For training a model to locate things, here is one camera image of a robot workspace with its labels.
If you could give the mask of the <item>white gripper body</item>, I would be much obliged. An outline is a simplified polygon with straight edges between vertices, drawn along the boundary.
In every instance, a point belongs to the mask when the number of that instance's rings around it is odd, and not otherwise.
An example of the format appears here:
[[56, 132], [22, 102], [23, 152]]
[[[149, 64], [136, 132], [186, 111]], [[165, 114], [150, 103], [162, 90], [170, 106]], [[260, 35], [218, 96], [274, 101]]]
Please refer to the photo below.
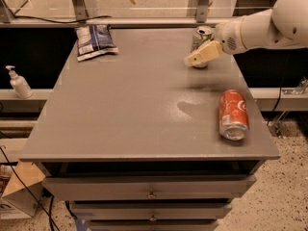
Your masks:
[[215, 40], [221, 44], [225, 53], [234, 55], [246, 51], [241, 35], [243, 20], [242, 17], [238, 17], [216, 26]]

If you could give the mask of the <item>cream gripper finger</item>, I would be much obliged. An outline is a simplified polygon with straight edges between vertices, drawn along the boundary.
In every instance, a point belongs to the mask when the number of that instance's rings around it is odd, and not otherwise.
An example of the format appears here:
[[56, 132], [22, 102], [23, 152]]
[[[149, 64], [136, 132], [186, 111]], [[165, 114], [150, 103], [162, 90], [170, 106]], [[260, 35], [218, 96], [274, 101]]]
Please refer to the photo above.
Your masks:
[[208, 40], [192, 51], [185, 59], [186, 66], [198, 66], [216, 59], [222, 54], [222, 46], [216, 40]]

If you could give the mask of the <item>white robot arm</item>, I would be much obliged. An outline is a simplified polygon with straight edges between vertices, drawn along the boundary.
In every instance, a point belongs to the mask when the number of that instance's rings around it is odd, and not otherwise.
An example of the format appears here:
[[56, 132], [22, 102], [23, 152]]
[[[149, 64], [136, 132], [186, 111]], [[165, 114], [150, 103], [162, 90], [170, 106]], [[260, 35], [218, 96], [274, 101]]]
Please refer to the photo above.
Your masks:
[[243, 15], [214, 30], [207, 40], [184, 60], [186, 66], [200, 66], [222, 53], [242, 54], [248, 50], [298, 49], [308, 47], [308, 0], [277, 0], [271, 9]]

